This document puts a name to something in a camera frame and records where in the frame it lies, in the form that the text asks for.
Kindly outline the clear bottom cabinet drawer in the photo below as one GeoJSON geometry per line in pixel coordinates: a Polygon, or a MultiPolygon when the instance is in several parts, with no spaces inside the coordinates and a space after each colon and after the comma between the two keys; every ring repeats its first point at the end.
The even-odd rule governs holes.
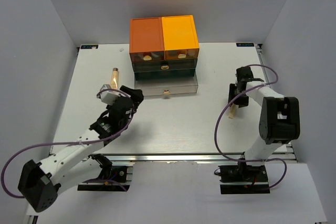
{"type": "Polygon", "coordinates": [[[145,98],[194,95],[198,91],[197,75],[192,77],[135,80],[134,88],[140,89],[145,98]]]}

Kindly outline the clear yellow box drawer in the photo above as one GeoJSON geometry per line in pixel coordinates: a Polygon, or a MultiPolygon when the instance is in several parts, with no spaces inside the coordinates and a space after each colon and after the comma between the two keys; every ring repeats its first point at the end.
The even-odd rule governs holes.
{"type": "Polygon", "coordinates": [[[165,60],[195,59],[198,57],[199,48],[167,50],[165,60]]]}

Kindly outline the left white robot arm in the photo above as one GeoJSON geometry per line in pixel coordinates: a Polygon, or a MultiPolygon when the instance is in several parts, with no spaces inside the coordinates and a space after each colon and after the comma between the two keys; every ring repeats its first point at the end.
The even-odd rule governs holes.
{"type": "Polygon", "coordinates": [[[144,100],[140,89],[121,86],[101,88],[97,97],[106,110],[75,142],[38,162],[24,164],[18,190],[35,212],[49,208],[57,197],[87,180],[109,181],[112,163],[97,151],[125,131],[144,100]]]}

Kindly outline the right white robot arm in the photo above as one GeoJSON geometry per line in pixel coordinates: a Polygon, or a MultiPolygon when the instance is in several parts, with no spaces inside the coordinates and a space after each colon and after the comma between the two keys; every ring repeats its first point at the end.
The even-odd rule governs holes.
{"type": "Polygon", "coordinates": [[[261,107],[258,124],[259,136],[254,144],[243,153],[238,166],[238,177],[247,182],[256,175],[255,167],[265,161],[279,147],[298,139],[300,135],[299,101],[274,91],[261,78],[254,77],[251,66],[236,69],[236,82],[229,85],[230,106],[244,108],[252,99],[261,107]]]}

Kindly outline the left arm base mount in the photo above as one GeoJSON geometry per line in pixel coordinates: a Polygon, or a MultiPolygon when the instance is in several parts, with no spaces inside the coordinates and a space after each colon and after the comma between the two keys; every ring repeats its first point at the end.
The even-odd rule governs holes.
{"type": "Polygon", "coordinates": [[[77,191],[127,192],[132,180],[132,167],[114,165],[102,154],[92,154],[90,158],[99,164],[100,173],[97,178],[87,180],[78,185],[77,191]]]}

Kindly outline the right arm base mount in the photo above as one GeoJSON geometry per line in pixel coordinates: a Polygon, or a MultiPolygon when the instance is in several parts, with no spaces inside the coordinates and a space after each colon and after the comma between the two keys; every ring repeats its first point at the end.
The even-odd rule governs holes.
{"type": "Polygon", "coordinates": [[[270,186],[265,166],[246,163],[222,165],[214,171],[220,178],[222,195],[269,194],[270,186]]]}

